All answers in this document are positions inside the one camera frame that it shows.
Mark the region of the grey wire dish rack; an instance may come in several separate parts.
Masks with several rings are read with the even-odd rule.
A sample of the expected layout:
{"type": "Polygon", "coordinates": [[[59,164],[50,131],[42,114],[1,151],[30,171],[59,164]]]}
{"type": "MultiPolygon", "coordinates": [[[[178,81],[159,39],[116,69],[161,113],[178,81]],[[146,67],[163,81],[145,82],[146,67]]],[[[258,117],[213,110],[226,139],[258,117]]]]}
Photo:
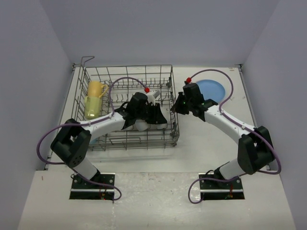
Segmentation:
{"type": "Polygon", "coordinates": [[[102,97],[100,116],[111,112],[111,106],[119,108],[127,102],[136,92],[143,92],[146,85],[151,91],[160,91],[156,101],[161,107],[168,108],[170,121],[165,129],[157,129],[151,125],[145,131],[133,129],[131,131],[117,131],[99,137],[96,144],[90,145],[94,151],[110,149],[132,148],[166,148],[174,147],[179,138],[179,124],[177,115],[170,109],[176,99],[173,66],[162,65],[122,65],[122,66],[90,66],[93,56],[83,56],[79,64],[76,64],[76,87],[72,104],[71,117],[77,121],[83,121],[88,84],[91,81],[99,81],[111,85],[111,96],[105,94],[102,97]]]}

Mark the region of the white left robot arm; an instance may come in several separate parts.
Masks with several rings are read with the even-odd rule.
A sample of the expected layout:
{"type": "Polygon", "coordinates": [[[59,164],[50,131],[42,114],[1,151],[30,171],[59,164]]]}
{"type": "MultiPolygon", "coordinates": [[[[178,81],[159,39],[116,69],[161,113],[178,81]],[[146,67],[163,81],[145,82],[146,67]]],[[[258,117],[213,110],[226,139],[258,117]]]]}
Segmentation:
{"type": "Polygon", "coordinates": [[[120,130],[145,131],[151,125],[157,129],[167,126],[167,119],[156,101],[160,91],[137,92],[129,102],[113,112],[89,121],[68,120],[51,143],[51,150],[72,170],[83,177],[89,188],[99,185],[98,169],[87,159],[86,153],[92,140],[120,130]]]}

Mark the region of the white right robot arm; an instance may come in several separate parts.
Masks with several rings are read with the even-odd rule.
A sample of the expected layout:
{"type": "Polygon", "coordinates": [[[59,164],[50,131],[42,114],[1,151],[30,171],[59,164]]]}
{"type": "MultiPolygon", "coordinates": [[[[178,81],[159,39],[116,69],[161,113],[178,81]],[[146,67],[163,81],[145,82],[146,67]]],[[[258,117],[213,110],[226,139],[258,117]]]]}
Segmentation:
{"type": "Polygon", "coordinates": [[[237,144],[237,157],[214,171],[214,183],[219,188],[227,187],[235,177],[252,175],[275,160],[272,146],[268,146],[272,144],[270,134],[265,127],[241,125],[240,120],[223,113],[217,102],[205,100],[195,83],[183,87],[171,111],[182,115],[192,113],[224,132],[237,144]]]}

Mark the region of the blue plastic plate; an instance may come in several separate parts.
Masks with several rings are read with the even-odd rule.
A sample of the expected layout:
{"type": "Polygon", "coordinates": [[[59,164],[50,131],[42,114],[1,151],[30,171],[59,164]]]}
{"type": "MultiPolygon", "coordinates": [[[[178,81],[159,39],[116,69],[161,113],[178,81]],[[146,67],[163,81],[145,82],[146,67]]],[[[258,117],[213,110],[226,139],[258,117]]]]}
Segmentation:
{"type": "Polygon", "coordinates": [[[214,80],[200,80],[197,81],[200,92],[205,100],[212,99],[213,101],[220,103],[225,97],[224,86],[214,80]]]}

